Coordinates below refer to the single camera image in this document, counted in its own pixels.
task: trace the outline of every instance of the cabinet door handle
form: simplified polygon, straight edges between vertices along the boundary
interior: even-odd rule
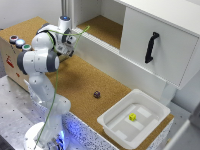
[[[145,63],[146,64],[148,64],[150,61],[153,60],[153,57],[151,57],[151,53],[152,53],[152,50],[153,50],[154,40],[158,37],[159,37],[159,34],[156,33],[156,32],[153,32],[153,36],[151,37],[151,39],[149,41],[149,45],[148,45],[147,53],[146,53],[146,57],[145,57]]]

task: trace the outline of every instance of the open compartment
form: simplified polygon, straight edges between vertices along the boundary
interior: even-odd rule
[[[72,26],[119,49],[126,7],[114,0],[74,0],[72,3]]]

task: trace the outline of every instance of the white plastic tub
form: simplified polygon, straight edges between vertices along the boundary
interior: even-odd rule
[[[136,120],[129,120],[131,113]],[[140,90],[133,90],[97,121],[105,133],[126,149],[137,148],[169,115],[170,109]]]

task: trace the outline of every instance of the cable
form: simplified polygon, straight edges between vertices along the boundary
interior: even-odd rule
[[[90,26],[87,26],[87,27],[83,30],[83,32],[81,32],[81,33],[79,33],[79,34],[76,34],[76,35],[79,35],[79,37],[78,37],[78,39],[77,39],[77,41],[76,41],[76,43],[75,43],[74,50],[76,49],[76,46],[77,46],[78,41],[79,41],[80,37],[82,36],[82,34],[83,34],[84,32],[86,32],[86,31],[88,31],[89,28],[90,28]],[[52,42],[52,44],[53,44],[54,51],[56,51],[55,46],[54,46],[54,43],[53,43],[52,37],[49,35],[48,32],[47,32],[47,34],[48,34],[48,36],[49,36],[49,38],[50,38],[50,40],[51,40],[51,42]],[[39,135],[39,137],[38,137],[38,139],[37,139],[37,142],[36,142],[36,145],[35,145],[34,149],[36,148],[36,146],[37,146],[37,144],[38,144],[38,142],[39,142],[39,140],[40,140],[40,137],[41,137],[41,135],[42,135],[42,132],[43,132],[43,130],[44,130],[44,127],[46,126],[46,123],[47,123],[47,121],[48,121],[48,119],[49,119],[51,110],[52,110],[53,105],[54,105],[54,102],[55,102],[55,97],[56,97],[56,93],[57,93],[57,86],[58,86],[58,70],[56,71],[56,87],[55,87],[53,102],[52,102],[52,104],[51,104],[49,113],[48,113],[48,115],[47,115],[47,119],[46,119],[46,121],[45,121],[45,123],[44,123],[44,126],[42,127],[42,130],[41,130],[40,135]]]

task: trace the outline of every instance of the white cabinet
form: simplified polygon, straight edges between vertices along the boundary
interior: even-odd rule
[[[153,32],[159,37],[154,40],[153,60],[145,63]],[[120,54],[179,86],[197,41],[194,35],[127,7]]]

